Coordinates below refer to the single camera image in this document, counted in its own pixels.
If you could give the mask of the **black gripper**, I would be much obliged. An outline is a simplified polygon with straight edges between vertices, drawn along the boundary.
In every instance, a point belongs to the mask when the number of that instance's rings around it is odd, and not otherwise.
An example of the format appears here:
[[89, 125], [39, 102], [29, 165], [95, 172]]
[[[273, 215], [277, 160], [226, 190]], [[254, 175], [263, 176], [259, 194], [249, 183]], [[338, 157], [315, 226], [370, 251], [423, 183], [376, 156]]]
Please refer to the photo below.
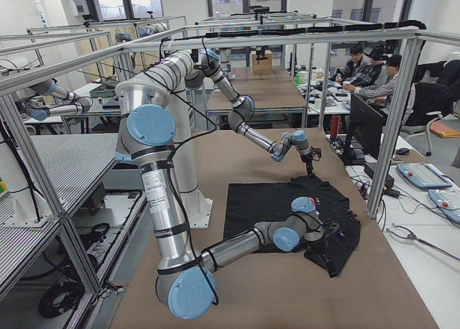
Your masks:
[[305, 163], [306, 172], [308, 175], [313, 173], [313, 159], [315, 157], [314, 153], [302, 154], [301, 160]]
[[306, 241], [304, 257], [327, 272], [341, 271], [341, 249], [326, 236], [317, 241]]

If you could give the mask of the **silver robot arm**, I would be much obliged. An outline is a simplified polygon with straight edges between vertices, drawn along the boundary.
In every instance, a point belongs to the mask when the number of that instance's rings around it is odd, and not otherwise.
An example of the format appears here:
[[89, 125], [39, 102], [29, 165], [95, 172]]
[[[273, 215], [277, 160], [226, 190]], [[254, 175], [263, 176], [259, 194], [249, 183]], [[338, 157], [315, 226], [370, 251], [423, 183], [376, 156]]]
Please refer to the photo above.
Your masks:
[[321, 150], [310, 146], [303, 130], [285, 132], [281, 136], [281, 142], [277, 143], [253, 129], [248, 120], [254, 113], [254, 100], [235, 89], [221, 69], [219, 58], [214, 52], [177, 50], [140, 74], [167, 94], [174, 94], [181, 81], [185, 82], [186, 88], [196, 88], [204, 78], [209, 78], [231, 105], [227, 116], [231, 130], [268, 152], [274, 161], [281, 161], [289, 149], [295, 147], [310, 175], [313, 173], [313, 161], [321, 158]]
[[194, 249], [190, 221], [173, 179], [175, 121], [166, 105], [172, 88], [155, 81], [131, 79], [116, 87], [125, 124], [120, 140], [138, 166], [160, 250], [155, 291], [175, 316], [191, 320], [219, 302], [213, 273], [267, 244], [292, 251], [302, 240], [330, 277], [338, 272], [326, 249], [326, 234], [316, 201], [299, 197], [283, 221], [262, 221], [233, 238]]

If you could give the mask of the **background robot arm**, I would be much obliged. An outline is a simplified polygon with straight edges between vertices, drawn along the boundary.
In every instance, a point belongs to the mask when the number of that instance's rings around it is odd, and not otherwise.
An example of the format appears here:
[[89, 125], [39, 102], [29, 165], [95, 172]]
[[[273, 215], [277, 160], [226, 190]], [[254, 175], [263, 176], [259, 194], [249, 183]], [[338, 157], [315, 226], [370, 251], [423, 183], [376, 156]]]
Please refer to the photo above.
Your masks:
[[[39, 66], [37, 61], [30, 60], [27, 56], [2, 57], [1, 79], [25, 73]], [[80, 96], [61, 87], [54, 78], [19, 90], [12, 94], [12, 98], [23, 119], [33, 118], [38, 121], [63, 114], [87, 113], [93, 105], [91, 97]]]

